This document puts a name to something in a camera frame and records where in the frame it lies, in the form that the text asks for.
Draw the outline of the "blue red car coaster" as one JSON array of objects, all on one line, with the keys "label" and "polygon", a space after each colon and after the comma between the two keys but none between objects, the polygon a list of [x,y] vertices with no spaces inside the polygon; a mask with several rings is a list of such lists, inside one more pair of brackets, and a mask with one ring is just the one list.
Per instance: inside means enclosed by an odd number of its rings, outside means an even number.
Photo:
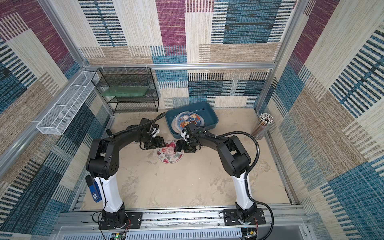
[{"label": "blue red car coaster", "polygon": [[198,115],[194,112],[182,112],[176,117],[176,126],[179,129],[183,129],[188,124],[193,123],[198,127],[202,127],[205,125],[205,120],[202,116]]}]

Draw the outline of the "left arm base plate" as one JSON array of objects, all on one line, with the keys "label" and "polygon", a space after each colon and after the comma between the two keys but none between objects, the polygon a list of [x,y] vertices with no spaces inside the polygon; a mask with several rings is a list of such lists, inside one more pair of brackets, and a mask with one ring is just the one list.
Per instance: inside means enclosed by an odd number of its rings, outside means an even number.
[{"label": "left arm base plate", "polygon": [[139,229],[142,222],[142,212],[114,212],[103,211],[99,221],[99,230]]}]

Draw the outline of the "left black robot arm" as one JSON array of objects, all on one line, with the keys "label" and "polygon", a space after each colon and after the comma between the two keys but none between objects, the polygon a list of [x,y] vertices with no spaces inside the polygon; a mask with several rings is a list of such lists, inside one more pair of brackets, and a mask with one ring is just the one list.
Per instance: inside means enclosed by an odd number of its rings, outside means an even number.
[{"label": "left black robot arm", "polygon": [[166,146],[164,138],[158,134],[156,124],[165,116],[161,113],[155,119],[142,118],[138,125],[113,134],[107,130],[107,138],[92,141],[86,162],[86,182],[94,202],[102,202],[101,219],[95,222],[99,229],[122,229],[130,224],[124,201],[117,184],[116,173],[120,166],[120,150],[131,143],[138,143],[141,150],[156,150]]}]

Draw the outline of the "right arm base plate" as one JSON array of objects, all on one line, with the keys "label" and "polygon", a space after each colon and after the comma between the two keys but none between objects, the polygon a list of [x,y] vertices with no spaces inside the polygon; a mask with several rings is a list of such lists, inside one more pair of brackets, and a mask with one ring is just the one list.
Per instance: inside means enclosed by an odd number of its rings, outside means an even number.
[{"label": "right arm base plate", "polygon": [[236,225],[265,225],[266,219],[263,209],[257,208],[257,211],[253,216],[246,222],[242,222],[237,215],[236,209],[225,209],[223,210],[225,226],[236,226]]}]

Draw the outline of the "pink cartoon coaster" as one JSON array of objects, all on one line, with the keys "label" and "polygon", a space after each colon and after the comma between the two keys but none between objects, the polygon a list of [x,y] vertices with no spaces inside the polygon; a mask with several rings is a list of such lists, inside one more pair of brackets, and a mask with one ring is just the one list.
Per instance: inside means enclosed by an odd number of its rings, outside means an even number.
[{"label": "pink cartoon coaster", "polygon": [[177,123],[177,118],[174,118],[172,123],[171,123],[171,127],[172,127],[172,130],[177,133],[177,134],[180,134],[181,133],[181,130],[180,128],[178,127],[178,123]]}]

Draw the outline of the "red rose floral coaster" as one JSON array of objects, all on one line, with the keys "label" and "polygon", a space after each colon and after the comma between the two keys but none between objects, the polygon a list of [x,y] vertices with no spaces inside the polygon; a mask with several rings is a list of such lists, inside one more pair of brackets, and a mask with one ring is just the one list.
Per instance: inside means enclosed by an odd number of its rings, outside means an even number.
[{"label": "red rose floral coaster", "polygon": [[174,164],[182,159],[185,153],[184,151],[175,151],[176,143],[177,141],[175,140],[167,141],[165,147],[157,149],[157,156],[160,162],[165,164]]}]

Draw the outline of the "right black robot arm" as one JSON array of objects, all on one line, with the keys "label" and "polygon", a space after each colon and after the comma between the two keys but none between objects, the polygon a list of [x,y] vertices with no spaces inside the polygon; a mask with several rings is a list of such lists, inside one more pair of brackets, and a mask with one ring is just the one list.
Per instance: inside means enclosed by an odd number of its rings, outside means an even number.
[{"label": "right black robot arm", "polygon": [[[255,159],[252,161],[247,150],[237,135],[250,138],[256,146]],[[256,220],[258,205],[266,207],[271,214],[271,225],[268,232],[261,237],[268,239],[271,235],[275,218],[271,207],[257,201],[252,196],[249,174],[256,166],[260,157],[260,146],[257,140],[249,133],[232,131],[222,135],[214,135],[204,127],[188,124],[181,132],[182,139],[177,141],[175,151],[195,153],[197,147],[208,147],[217,151],[226,173],[232,177],[236,191],[236,214],[240,224],[249,224]]]}]

